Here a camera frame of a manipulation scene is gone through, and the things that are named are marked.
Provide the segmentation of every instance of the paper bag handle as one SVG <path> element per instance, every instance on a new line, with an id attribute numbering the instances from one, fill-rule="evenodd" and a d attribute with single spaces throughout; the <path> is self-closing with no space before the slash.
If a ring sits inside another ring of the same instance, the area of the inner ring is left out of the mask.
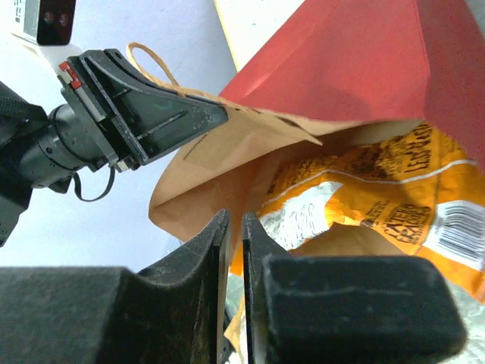
<path id="1" fill-rule="evenodd" d="M 153 76 L 150 74 L 145 68 L 143 68 L 138 61 L 135 59 L 135 56 L 133 55 L 133 50 L 134 49 L 141 49 L 143 50 L 147 55 L 149 55 L 152 60 L 160 66 L 160 68 L 165 72 L 165 75 L 168 77 L 171 83 L 162 81 L 158 79 L 157 77 Z M 231 102 L 227 99 L 224 99 L 220 96 L 214 96 L 210 93 L 205 93 L 203 91 L 200 91 L 198 89 L 190 89 L 187 87 L 182 87 L 173 74 L 170 72 L 170 69 L 168 68 L 167 64 L 164 62 L 163 59 L 159 55 L 157 55 L 155 52 L 153 52 L 149 47 L 146 45 L 143 45 L 141 43 L 137 42 L 131 42 L 127 45 L 127 57 L 132 66 L 134 66 L 143 76 L 145 76 L 147 79 L 152 81 L 153 83 L 156 83 L 157 85 L 164 87 L 166 89 L 171 89 L 173 91 L 176 91 L 180 96 L 185 97 L 187 95 L 194 95 L 194 96 L 201 96 L 205 99 L 209 99 L 214 102 L 218 102 L 224 106 L 229 106 L 231 108 L 238 109 L 240 111 L 245 111 L 253 114 L 260 114 L 259 111 L 256 111 L 253 108 L 248 108 L 246 106 L 242 106 L 240 104 L 236 104 L 235 102 Z"/>

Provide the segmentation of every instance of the white background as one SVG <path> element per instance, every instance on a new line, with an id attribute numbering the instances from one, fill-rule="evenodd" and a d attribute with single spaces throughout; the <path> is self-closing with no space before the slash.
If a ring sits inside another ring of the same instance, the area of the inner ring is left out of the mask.
<path id="1" fill-rule="evenodd" d="M 72 43 L 83 50 L 128 42 L 154 49 L 184 86 L 219 93 L 236 73 L 212 0 L 78 0 Z M 147 58 L 148 71 L 162 72 Z M 60 83 L 35 58 L 0 38 L 0 80 L 49 113 L 65 103 Z M 99 202 L 35 190 L 11 237 L 0 249 L 0 265 L 125 265 L 139 270 L 159 260 L 178 240 L 148 220 L 148 204 L 165 157 L 136 172 L 117 174 L 113 190 Z M 108 170 L 81 172 L 84 195 L 105 188 Z"/>

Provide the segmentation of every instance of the red paper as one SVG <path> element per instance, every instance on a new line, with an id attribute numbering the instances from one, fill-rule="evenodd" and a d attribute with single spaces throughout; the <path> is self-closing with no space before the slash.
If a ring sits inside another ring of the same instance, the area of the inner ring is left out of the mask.
<path id="1" fill-rule="evenodd" d="M 485 169 L 485 40 L 464 0 L 306 0 L 221 95 L 325 121 L 423 118 Z"/>

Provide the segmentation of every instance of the chip bag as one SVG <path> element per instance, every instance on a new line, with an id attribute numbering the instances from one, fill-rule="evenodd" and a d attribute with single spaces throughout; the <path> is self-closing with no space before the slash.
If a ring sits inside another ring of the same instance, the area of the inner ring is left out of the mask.
<path id="1" fill-rule="evenodd" d="M 464 150 L 422 123 L 405 136 L 284 165 L 259 216 L 296 251 L 336 223 L 370 228 L 485 303 L 484 190 Z"/>

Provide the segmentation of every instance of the camera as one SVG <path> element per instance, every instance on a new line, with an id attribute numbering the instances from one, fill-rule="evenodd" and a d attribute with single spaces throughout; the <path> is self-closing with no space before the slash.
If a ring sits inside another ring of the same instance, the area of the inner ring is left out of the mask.
<path id="1" fill-rule="evenodd" d="M 66 46 L 76 0 L 10 0 L 10 33 L 38 46 Z"/>

